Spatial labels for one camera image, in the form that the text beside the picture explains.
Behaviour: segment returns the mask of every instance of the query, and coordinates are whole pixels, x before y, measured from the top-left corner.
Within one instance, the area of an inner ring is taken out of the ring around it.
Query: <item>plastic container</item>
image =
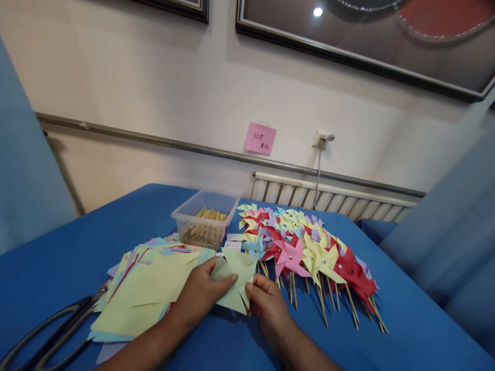
[[[177,221],[180,241],[218,250],[222,246],[238,203],[239,197],[199,191],[172,213],[172,217]],[[226,214],[227,218],[224,221],[216,221],[198,217],[205,207],[220,211]]]

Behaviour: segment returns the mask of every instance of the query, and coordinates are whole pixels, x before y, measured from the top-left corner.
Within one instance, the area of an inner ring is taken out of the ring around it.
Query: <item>pink sticky note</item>
[[[264,155],[270,155],[277,129],[250,123],[247,131],[246,149]]]

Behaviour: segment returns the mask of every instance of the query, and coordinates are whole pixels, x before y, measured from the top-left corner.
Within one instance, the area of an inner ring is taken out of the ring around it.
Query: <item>scissors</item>
[[[94,311],[94,305],[101,298],[101,296],[107,292],[109,281],[105,282],[103,286],[93,296],[87,296],[78,302],[75,302],[68,307],[60,310],[45,320],[42,324],[36,327],[28,335],[26,335],[21,341],[19,341],[2,359],[0,363],[0,371],[7,371],[7,367],[12,360],[19,354],[19,352],[28,344],[36,335],[38,335],[46,326],[51,324],[58,318],[72,313],[72,315],[48,338],[48,340],[41,346],[36,354],[21,366],[18,371],[28,370],[49,370],[59,371],[65,369],[70,365],[87,347],[91,344],[92,340],[86,340],[82,343],[70,356],[63,360],[55,367],[46,369],[46,365],[49,360],[55,355],[56,352],[75,334],[75,332],[81,327],[81,325],[88,319],[88,317]]]

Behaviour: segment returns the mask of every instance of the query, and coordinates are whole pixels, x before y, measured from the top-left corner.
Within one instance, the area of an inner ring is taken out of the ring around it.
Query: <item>blue tablecloth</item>
[[[149,184],[92,213],[0,257],[0,356],[33,327],[59,309],[92,295],[107,278],[106,270],[126,251],[175,231],[172,211],[196,191]],[[260,206],[272,204],[256,202]],[[308,295],[299,280],[299,311],[289,305],[297,324],[345,369],[495,369],[495,361],[448,317],[346,216],[313,212],[332,234],[367,262],[380,287],[378,305],[390,335],[362,314],[359,331],[350,311],[333,313],[326,303],[329,329],[324,325],[317,295]],[[238,232],[236,215],[229,232]],[[283,289],[286,299],[287,290]],[[90,322],[50,364],[82,342]],[[15,363],[39,346],[37,339]],[[91,344],[70,366],[95,367],[101,344]],[[268,348],[256,318],[215,306],[175,353],[167,369],[281,368]]]
[[[356,225],[367,235],[376,245],[379,245],[386,236],[393,231],[398,223],[375,221],[373,219],[360,219]]]

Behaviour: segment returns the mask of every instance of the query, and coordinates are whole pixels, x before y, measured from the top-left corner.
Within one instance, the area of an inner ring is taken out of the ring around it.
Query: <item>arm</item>
[[[212,282],[210,274],[216,262],[215,257],[194,268],[170,312],[99,370],[157,369],[237,281],[237,275],[232,275]]]
[[[340,368],[292,320],[280,289],[263,275],[246,284],[251,298],[250,313],[258,316],[268,344],[282,359],[286,369]]]

